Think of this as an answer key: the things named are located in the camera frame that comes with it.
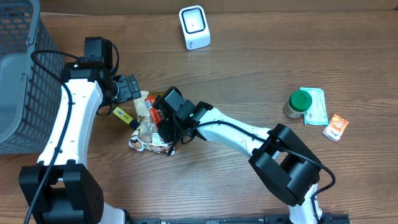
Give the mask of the red chocolate bar wrapper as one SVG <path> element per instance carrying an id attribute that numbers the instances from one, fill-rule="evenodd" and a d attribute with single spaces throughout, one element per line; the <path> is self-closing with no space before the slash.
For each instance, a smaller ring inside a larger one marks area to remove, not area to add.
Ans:
<path id="1" fill-rule="evenodd" d="M 154 124 L 158 124 L 164 119 L 164 115 L 161 110 L 155 109 L 155 97 L 153 95 L 148 95 L 144 100 L 147 109 L 149 110 L 150 116 L 154 122 Z"/>

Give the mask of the brown snack bag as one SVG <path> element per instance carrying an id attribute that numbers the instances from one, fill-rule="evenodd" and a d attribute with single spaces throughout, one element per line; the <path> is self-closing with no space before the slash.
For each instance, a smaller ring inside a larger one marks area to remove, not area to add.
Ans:
<path id="1" fill-rule="evenodd" d="M 148 95 L 153 95 L 155 99 L 162 96 L 162 91 L 141 91 L 141 97 L 133 100 L 138 122 L 141 127 L 135 130 L 130 137 L 129 146 L 139 152 L 152 151 L 167 155 L 171 144 L 167 144 L 160 137 L 157 126 L 154 124 L 149 110 L 144 102 Z"/>

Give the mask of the yellow highlighter marker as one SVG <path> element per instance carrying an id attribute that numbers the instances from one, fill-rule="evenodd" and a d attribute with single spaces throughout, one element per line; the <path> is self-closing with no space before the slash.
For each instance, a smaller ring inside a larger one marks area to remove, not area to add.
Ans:
<path id="1" fill-rule="evenodd" d="M 139 130 L 141 127 L 140 122 L 138 122 L 136 119 L 134 119 L 132 116 L 127 114 L 125 111 L 123 111 L 119 107 L 115 107 L 113 109 L 113 114 L 116 115 L 119 119 L 124 121 L 126 124 L 128 124 L 131 128 L 134 130 Z"/>

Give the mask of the green lid jar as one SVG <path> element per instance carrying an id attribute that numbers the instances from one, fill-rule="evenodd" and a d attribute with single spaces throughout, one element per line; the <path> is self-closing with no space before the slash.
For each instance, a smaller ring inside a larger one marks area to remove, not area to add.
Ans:
<path id="1" fill-rule="evenodd" d="M 290 118 L 299 118 L 312 105 L 312 96 L 303 90 L 292 93 L 283 106 L 284 113 Z"/>

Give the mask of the teal wet wipes pack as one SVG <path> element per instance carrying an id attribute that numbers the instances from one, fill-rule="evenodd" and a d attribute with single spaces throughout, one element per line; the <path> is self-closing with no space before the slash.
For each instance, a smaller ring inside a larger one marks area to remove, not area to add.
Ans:
<path id="1" fill-rule="evenodd" d="M 312 97 L 312 105 L 303 114 L 304 125 L 328 125 L 324 91 L 321 88 L 309 87 L 301 87 L 300 90 L 306 91 Z"/>

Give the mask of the orange tissue pack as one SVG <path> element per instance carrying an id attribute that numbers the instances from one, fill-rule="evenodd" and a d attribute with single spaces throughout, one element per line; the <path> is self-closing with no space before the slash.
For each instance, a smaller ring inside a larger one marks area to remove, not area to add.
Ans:
<path id="1" fill-rule="evenodd" d="M 346 129 L 349 121 L 342 118 L 341 116 L 334 114 L 328 125 L 325 126 L 322 134 L 325 135 L 331 141 L 337 142 L 341 139 L 344 130 Z"/>

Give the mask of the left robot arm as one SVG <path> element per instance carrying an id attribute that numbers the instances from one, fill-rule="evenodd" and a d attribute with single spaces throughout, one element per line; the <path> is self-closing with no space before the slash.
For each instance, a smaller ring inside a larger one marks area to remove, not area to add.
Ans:
<path id="1" fill-rule="evenodd" d="M 103 190 L 87 168 L 88 143 L 93 121 L 104 106 L 127 124 L 141 125 L 128 118 L 115 106 L 141 97 L 134 75 L 117 75 L 119 62 L 114 43 L 102 37 L 85 39 L 84 55 L 73 55 L 59 75 L 39 62 L 36 66 L 47 72 L 62 86 L 62 99 L 49 140 L 36 165 L 22 167 L 19 185 L 29 205 L 25 223 L 130 223 L 130 214 L 104 201 Z"/>

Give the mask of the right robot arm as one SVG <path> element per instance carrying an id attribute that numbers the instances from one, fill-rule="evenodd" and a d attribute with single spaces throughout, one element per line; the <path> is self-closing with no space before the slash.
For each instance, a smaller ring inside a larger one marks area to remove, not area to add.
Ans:
<path id="1" fill-rule="evenodd" d="M 268 191 L 289 206 L 291 223 L 320 223 L 322 210 L 315 192 L 320 180 L 319 159 L 287 126 L 259 128 L 223 114 L 212 105 L 186 100 L 174 86 L 152 104 L 164 120 L 160 135 L 171 145 L 199 137 L 234 149 L 248 157 Z"/>

